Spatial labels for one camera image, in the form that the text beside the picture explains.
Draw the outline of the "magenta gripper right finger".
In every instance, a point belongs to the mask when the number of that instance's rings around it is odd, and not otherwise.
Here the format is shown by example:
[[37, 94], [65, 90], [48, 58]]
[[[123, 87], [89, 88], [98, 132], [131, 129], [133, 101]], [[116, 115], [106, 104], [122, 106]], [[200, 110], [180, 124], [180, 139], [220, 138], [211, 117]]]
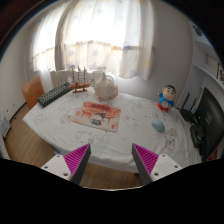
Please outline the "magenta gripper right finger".
[[132, 155], [144, 185], [182, 169], [182, 167], [168, 155], [157, 155], [137, 144], [132, 144]]

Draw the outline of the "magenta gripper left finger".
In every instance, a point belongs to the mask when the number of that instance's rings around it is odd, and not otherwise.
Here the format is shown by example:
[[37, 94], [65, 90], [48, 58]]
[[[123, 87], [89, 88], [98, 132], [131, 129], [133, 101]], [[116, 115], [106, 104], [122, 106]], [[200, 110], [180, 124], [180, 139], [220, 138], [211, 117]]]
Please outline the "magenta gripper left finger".
[[91, 146], [86, 144], [65, 156], [57, 154], [42, 166], [42, 169], [79, 185], [91, 155]]

